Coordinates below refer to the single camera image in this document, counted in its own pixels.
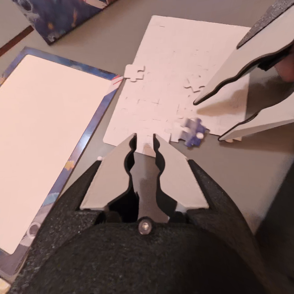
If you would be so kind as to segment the person's right hand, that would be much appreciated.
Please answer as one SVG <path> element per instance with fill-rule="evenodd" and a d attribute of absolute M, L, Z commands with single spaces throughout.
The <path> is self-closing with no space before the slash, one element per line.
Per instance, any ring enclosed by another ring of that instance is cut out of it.
<path fill-rule="evenodd" d="M 294 81 L 294 46 L 289 54 L 275 65 L 275 69 L 285 82 Z"/>

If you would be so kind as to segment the dark perforated panel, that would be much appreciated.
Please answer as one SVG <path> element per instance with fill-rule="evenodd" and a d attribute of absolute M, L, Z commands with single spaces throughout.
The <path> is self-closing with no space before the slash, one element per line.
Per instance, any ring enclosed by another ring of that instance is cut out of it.
<path fill-rule="evenodd" d="M 256 240 L 272 293 L 294 293 L 294 164 L 291 165 Z"/>

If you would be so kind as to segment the assembled sheet of white pieces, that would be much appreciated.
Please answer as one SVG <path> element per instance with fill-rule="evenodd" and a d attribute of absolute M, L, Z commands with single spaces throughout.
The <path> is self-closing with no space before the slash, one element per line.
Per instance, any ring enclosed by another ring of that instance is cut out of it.
<path fill-rule="evenodd" d="M 199 106 L 183 87 L 189 75 L 208 79 L 236 48 L 249 27 L 152 16 L 134 65 L 144 65 L 144 79 L 126 79 L 105 132 L 103 142 L 117 146 L 137 134 L 136 152 L 155 156 L 153 134 L 167 142 L 179 141 L 185 119 L 199 118 L 212 135 L 221 135 L 245 119 L 249 75 L 224 86 Z"/>

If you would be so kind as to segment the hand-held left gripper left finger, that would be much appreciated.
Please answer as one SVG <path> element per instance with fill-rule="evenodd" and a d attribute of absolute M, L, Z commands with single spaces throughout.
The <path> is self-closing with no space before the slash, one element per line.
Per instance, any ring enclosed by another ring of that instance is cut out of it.
<path fill-rule="evenodd" d="M 100 166 L 80 205 L 80 210 L 103 211 L 133 187 L 130 173 L 134 166 L 137 134 L 133 133 L 110 151 Z"/>

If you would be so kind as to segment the grey desk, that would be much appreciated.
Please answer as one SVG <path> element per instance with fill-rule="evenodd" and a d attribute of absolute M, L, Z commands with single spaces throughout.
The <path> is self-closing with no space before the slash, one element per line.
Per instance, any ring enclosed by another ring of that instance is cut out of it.
<path fill-rule="evenodd" d="M 62 56 L 119 75 L 133 62 L 152 15 L 252 27 L 275 1 L 117 1 L 52 46 L 31 32 L 1 57 L 1 73 L 25 47 Z M 275 69 L 255 69 L 250 75 L 247 116 L 271 106 L 291 93 Z M 98 156 L 113 146 L 103 143 L 105 131 L 121 88 L 69 178 L 64 191 Z M 172 143 L 200 165 L 232 198 L 255 234 L 293 162 L 293 124 L 245 137 L 240 142 L 218 142 L 208 134 L 198 149 Z M 153 157 L 135 153 L 131 170 L 140 196 L 139 217 L 157 222 L 167 218 L 156 206 L 155 180 L 158 169 Z"/>

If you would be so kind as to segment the loose white puzzle piece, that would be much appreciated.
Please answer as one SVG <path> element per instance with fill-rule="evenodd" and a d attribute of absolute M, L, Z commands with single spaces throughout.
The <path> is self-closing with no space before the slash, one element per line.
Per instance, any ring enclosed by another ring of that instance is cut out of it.
<path fill-rule="evenodd" d="M 205 87 L 205 79 L 201 75 L 189 75 L 185 78 L 183 87 L 191 89 L 193 93 L 199 92 Z"/>
<path fill-rule="evenodd" d="M 144 79 L 144 72 L 144 65 L 127 64 L 123 77 L 129 79 L 131 82 L 137 82 L 137 80 Z"/>

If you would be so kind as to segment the dark blue illustrated puzzle box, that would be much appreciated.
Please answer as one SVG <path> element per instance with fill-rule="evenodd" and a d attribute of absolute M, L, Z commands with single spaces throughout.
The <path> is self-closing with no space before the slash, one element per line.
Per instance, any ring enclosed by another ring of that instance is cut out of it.
<path fill-rule="evenodd" d="M 13 0 L 48 45 L 80 26 L 115 0 Z"/>

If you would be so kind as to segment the light blue board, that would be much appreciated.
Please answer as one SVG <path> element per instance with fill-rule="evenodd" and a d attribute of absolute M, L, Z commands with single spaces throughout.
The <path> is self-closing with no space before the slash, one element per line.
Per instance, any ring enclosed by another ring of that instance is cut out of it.
<path fill-rule="evenodd" d="M 1 76 L 0 269 L 12 284 L 123 77 L 25 47 Z"/>

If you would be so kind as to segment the blue purple puzzle piece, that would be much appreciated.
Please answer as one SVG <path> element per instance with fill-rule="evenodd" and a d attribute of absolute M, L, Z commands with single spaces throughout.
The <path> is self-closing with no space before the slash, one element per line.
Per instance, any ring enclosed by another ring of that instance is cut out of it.
<path fill-rule="evenodd" d="M 204 139 L 206 127 L 199 118 L 186 119 L 184 122 L 184 136 L 185 145 L 188 148 L 199 147 Z"/>

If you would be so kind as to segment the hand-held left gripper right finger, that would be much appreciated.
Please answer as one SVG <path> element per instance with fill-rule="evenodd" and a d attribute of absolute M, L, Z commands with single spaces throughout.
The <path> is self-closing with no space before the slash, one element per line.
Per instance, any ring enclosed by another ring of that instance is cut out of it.
<path fill-rule="evenodd" d="M 188 159 L 158 134 L 153 134 L 155 163 L 159 169 L 156 180 L 156 203 L 168 217 L 188 210 L 208 209 Z"/>

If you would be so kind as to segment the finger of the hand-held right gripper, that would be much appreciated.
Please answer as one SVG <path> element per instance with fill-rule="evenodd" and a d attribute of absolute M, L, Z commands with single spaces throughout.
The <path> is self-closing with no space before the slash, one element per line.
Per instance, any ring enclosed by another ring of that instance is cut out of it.
<path fill-rule="evenodd" d="M 293 91 L 268 92 L 260 96 L 261 102 L 254 102 L 254 106 L 262 106 L 245 120 L 236 123 L 218 137 L 219 142 L 237 141 L 252 134 L 280 127 L 294 121 Z"/>
<path fill-rule="evenodd" d="M 225 85 L 250 73 L 266 57 L 274 56 L 289 45 L 293 45 L 293 28 L 294 8 L 292 6 L 243 46 L 236 48 L 209 80 L 204 91 L 193 104 L 201 104 L 218 93 Z"/>

